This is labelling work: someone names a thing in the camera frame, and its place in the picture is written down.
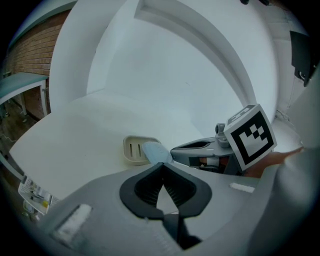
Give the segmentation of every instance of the white countertop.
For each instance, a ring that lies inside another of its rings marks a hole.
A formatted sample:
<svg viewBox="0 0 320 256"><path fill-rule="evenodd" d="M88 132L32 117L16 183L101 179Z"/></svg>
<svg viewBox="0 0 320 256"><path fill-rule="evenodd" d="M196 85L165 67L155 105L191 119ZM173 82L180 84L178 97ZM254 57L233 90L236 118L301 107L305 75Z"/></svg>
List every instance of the white countertop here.
<svg viewBox="0 0 320 256"><path fill-rule="evenodd" d="M28 177L62 200L93 179L130 169L123 157L128 135L155 137L168 150L202 138L177 110L172 116L99 91L39 121L10 154Z"/></svg>

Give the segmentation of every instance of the light blue sponge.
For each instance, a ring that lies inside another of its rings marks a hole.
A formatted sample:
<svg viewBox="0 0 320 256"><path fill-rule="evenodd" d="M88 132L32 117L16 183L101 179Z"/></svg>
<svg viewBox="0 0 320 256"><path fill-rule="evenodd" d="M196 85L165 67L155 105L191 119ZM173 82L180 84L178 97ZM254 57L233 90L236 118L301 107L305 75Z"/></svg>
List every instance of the light blue sponge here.
<svg viewBox="0 0 320 256"><path fill-rule="evenodd" d="M142 150L151 164L173 163L170 152L159 142L148 141L142 144Z"/></svg>

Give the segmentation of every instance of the white wall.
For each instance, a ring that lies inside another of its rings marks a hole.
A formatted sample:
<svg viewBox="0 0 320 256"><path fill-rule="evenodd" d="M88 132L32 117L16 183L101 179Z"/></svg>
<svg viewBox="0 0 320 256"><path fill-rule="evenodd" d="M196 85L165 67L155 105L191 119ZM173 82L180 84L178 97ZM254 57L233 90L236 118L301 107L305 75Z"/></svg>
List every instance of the white wall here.
<svg viewBox="0 0 320 256"><path fill-rule="evenodd" d="M50 67L54 112L87 94L90 67L99 41L125 0L78 0L57 38Z"/></svg>
<svg viewBox="0 0 320 256"><path fill-rule="evenodd" d="M242 108L206 56L183 38L141 20L131 23L118 46L105 91L143 102L146 108L189 116L204 137Z"/></svg>
<svg viewBox="0 0 320 256"><path fill-rule="evenodd" d="M308 35L298 19L290 11L277 6L264 6L257 3L256 8L261 12L268 24L275 44L279 61L279 97L277 110L286 114L290 105L304 90L303 81L295 77L292 62L292 46L290 31Z"/></svg>
<svg viewBox="0 0 320 256"><path fill-rule="evenodd" d="M320 147L320 67L315 70L301 96L288 110L288 116L307 148Z"/></svg>
<svg viewBox="0 0 320 256"><path fill-rule="evenodd" d="M248 5L238 0L179 1L204 16L229 41L249 75L257 103L272 121L278 99L278 59L269 28L255 7L256 1Z"/></svg>
<svg viewBox="0 0 320 256"><path fill-rule="evenodd" d="M71 9L76 1L77 0L43 0L21 24L9 45L12 45L21 35L41 21L55 14Z"/></svg>
<svg viewBox="0 0 320 256"><path fill-rule="evenodd" d="M87 93L105 87L106 91L142 101L146 107L152 104L175 111L188 116L204 137L211 136L217 122L224 122L241 108L237 97L240 95L235 94L226 76L215 66L218 63L210 62L208 55L181 36L183 33L173 33L177 30L165 25L165 18L152 22L141 18L139 12L133 19L138 2L127 1L102 36L91 66ZM165 3L173 2L145 3L158 5L165 12L168 11ZM252 6L244 8L234 1L180 2L210 21L210 25L218 28L216 33L227 39L219 50L226 50L228 43L235 49L239 64L245 67L242 73L247 73L249 79L243 84L253 86L258 103L272 121L278 96L278 59L260 13ZM232 64L238 61L229 60Z"/></svg>
<svg viewBox="0 0 320 256"><path fill-rule="evenodd" d="M275 119L272 123L277 146L276 152L289 152L302 147L301 138L287 122Z"/></svg>

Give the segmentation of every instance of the soap dish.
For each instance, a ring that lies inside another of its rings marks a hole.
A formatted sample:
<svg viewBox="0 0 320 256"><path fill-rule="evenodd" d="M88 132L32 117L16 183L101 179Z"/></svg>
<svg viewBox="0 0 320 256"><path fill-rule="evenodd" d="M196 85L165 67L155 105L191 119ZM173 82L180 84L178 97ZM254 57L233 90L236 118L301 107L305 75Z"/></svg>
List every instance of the soap dish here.
<svg viewBox="0 0 320 256"><path fill-rule="evenodd" d="M148 161L142 145L146 142L158 142L154 137L127 136L123 139L123 156L125 160L134 166L148 165Z"/></svg>

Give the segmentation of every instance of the brick wall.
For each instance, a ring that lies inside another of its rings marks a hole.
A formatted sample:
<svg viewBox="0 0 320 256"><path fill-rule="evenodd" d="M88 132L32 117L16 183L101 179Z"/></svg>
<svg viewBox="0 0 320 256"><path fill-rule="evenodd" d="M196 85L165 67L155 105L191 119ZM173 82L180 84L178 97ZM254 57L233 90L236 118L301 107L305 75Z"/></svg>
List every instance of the brick wall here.
<svg viewBox="0 0 320 256"><path fill-rule="evenodd" d="M49 76L50 64L60 29L70 10L58 13L33 27L9 49L3 72L35 73ZM46 82L47 108L50 112L49 79ZM39 87L23 93L26 110L38 119L44 117Z"/></svg>

